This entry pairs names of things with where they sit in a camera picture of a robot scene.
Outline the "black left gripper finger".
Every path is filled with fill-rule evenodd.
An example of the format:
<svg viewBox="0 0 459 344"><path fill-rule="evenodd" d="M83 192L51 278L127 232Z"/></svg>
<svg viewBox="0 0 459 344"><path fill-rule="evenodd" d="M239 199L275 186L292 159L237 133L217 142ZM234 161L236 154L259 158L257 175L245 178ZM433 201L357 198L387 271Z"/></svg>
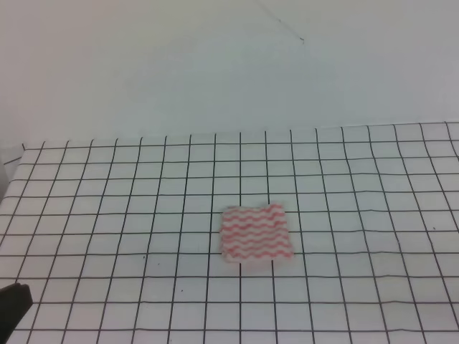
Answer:
<svg viewBox="0 0 459 344"><path fill-rule="evenodd" d="M8 340L33 305L29 285L14 283L0 291L0 338Z"/></svg>

